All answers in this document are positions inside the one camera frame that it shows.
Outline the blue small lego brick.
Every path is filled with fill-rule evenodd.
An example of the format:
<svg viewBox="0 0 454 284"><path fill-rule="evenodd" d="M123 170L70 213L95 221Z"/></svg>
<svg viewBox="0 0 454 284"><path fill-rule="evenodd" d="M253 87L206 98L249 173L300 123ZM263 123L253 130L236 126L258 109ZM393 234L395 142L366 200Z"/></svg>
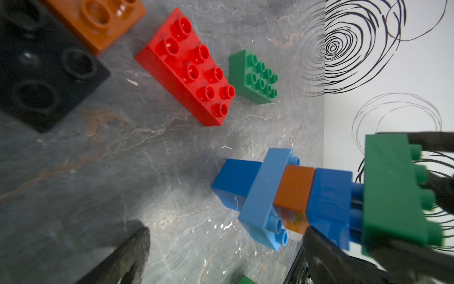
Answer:
<svg viewBox="0 0 454 284"><path fill-rule="evenodd" d="M363 228L363 185L353 173L317 168L306 209L309 224L343 250L360 243Z"/></svg>

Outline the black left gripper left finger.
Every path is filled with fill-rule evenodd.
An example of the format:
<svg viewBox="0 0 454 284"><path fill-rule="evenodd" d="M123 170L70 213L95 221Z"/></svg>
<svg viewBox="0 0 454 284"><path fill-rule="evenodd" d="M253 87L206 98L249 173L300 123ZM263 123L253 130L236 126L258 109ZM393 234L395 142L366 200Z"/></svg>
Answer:
<svg viewBox="0 0 454 284"><path fill-rule="evenodd" d="M150 230L143 227L120 245L79 284L141 284L150 254Z"/></svg>

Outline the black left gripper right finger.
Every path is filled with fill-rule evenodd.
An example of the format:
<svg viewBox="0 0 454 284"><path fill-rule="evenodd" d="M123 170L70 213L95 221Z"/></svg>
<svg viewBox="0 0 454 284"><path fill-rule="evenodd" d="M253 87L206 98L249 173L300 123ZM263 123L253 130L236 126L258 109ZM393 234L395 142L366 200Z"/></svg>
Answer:
<svg viewBox="0 0 454 284"><path fill-rule="evenodd" d="M389 284L390 275L375 264L343 252L316 228L303 237L309 276L315 284Z"/></svg>

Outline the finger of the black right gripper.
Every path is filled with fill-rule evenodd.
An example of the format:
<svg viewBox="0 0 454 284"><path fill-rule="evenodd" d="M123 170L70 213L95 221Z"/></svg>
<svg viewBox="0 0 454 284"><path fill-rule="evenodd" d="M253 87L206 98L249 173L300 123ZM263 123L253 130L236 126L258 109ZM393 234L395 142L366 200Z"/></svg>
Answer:
<svg viewBox="0 0 454 284"><path fill-rule="evenodd" d="M423 278L434 278L446 284L454 282L452 255L396 239L367 242L365 249L397 283L415 284Z"/></svg>
<svg viewBox="0 0 454 284"><path fill-rule="evenodd" d="M453 132L405 133L409 143L418 144L426 155L413 160L418 166L431 166L418 181L422 189L435 193L436 205L445 213L454 213L454 134Z"/></svg>

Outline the brown small lego brick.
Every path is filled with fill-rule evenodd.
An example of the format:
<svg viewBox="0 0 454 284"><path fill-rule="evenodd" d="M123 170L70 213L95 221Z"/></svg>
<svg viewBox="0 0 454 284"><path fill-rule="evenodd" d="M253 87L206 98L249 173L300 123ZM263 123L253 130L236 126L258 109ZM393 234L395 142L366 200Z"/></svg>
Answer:
<svg viewBox="0 0 454 284"><path fill-rule="evenodd" d="M283 226L301 235L309 227L306 209L315 171L311 167L286 166L273 203Z"/></svg>

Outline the dark green lego brick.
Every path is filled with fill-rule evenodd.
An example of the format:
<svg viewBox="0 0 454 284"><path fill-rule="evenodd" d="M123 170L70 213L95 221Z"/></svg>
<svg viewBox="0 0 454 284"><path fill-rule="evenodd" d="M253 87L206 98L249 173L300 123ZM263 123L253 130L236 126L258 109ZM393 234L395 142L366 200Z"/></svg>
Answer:
<svg viewBox="0 0 454 284"><path fill-rule="evenodd" d="M373 134L365 138L364 205L361 244L396 239L420 246L440 246L443 232L425 211L436 204L435 193L422 189L428 170L415 164L423 148L405 134Z"/></svg>

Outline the light blue long lego brick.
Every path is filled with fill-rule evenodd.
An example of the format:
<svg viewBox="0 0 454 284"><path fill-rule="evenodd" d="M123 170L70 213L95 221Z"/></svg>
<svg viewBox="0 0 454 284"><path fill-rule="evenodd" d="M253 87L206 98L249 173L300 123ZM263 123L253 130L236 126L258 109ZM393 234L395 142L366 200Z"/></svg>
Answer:
<svg viewBox="0 0 454 284"><path fill-rule="evenodd" d="M275 251L288 244L288 231L273 203L289 165L300 165L292 149L268 150L238 218L254 241Z"/></svg>

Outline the bright green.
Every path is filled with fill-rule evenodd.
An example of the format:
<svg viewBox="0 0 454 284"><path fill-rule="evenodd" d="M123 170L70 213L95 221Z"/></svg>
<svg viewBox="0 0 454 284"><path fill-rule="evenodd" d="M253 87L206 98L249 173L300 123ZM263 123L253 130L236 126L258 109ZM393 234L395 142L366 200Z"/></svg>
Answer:
<svg viewBox="0 0 454 284"><path fill-rule="evenodd" d="M240 279L240 281L237 284L257 284L254 282L252 279L248 278L247 276L244 276L243 278Z"/></svg>

